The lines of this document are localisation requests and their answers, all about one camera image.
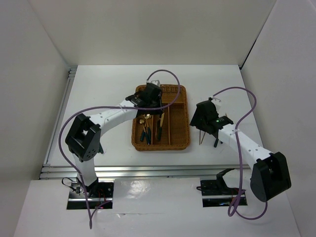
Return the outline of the large gold spoon green handle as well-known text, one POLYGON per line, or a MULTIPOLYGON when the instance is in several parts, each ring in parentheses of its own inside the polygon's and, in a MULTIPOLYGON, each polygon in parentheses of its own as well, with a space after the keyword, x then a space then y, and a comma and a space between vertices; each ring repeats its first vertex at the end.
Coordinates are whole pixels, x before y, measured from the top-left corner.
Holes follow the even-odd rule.
POLYGON ((147 144, 150 145, 151 144, 151 129, 149 127, 149 119, 151 118, 151 115, 150 114, 146 114, 144 115, 144 119, 145 119, 145 130, 146 130, 146 141, 147 141, 147 144))

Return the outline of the small gold spoon green handle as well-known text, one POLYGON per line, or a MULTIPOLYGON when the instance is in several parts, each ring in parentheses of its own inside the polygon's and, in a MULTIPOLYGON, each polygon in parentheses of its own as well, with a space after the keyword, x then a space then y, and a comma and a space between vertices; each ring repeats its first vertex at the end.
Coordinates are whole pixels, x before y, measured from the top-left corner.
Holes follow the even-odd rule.
POLYGON ((140 137, 140 141, 143 142, 146 137, 145 121, 143 119, 140 119, 139 123, 142 125, 142 129, 143 129, 141 137, 140 137))

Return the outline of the gold knife green handle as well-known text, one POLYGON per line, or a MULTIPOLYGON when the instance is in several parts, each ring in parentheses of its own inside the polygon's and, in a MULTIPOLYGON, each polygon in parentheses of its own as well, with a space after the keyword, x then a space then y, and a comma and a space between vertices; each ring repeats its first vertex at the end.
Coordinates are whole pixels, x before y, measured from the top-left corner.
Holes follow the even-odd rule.
POLYGON ((158 120, 157 120, 156 139, 157 139, 158 141, 161 140, 163 120, 164 120, 164 113, 162 113, 162 114, 159 116, 158 120))

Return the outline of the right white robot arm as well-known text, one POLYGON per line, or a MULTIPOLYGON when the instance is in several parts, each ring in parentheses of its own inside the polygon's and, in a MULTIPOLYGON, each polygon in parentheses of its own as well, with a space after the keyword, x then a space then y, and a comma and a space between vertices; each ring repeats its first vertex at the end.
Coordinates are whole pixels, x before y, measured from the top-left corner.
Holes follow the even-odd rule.
POLYGON ((222 194, 232 188, 250 189, 261 202, 269 201, 291 188, 286 157, 273 153, 236 130, 227 116, 220 117, 211 99, 197 104, 190 125, 215 137, 242 156, 250 172, 228 168, 216 175, 215 187, 222 194))

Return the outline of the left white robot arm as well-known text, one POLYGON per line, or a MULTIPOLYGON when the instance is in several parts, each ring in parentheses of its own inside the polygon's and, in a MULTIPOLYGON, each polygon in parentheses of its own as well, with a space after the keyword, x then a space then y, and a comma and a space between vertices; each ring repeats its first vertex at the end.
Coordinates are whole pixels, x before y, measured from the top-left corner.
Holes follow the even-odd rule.
POLYGON ((66 136, 65 142, 79 169, 77 179, 80 191, 86 197, 96 195, 98 177, 95 172, 94 157, 102 153, 103 136, 116 126, 137 118, 142 114, 157 114, 162 106, 162 88, 159 80, 146 83, 145 88, 127 96, 116 108, 106 109, 98 114, 77 115, 66 136))

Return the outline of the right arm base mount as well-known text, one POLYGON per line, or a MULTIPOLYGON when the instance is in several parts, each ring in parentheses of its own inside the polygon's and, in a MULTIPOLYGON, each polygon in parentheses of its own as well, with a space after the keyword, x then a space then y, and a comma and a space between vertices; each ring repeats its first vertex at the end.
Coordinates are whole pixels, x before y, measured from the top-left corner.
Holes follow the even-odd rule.
POLYGON ((229 188, 223 176, 234 169, 228 168, 216 175, 213 180, 201 180, 196 189, 201 192, 203 207, 229 207, 234 198, 237 197, 238 189, 229 188))

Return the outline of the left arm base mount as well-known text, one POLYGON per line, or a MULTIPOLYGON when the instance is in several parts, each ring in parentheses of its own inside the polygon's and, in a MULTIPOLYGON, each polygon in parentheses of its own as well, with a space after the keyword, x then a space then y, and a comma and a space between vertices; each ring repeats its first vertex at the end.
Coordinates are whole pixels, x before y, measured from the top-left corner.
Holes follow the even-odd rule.
MULTIPOLYGON (((61 184, 69 188, 67 210, 87 209, 84 190, 80 184, 71 179, 63 178, 61 184)), ((87 200, 90 209, 99 206, 100 209, 113 208, 114 182, 100 182, 93 189, 87 192, 87 200)))

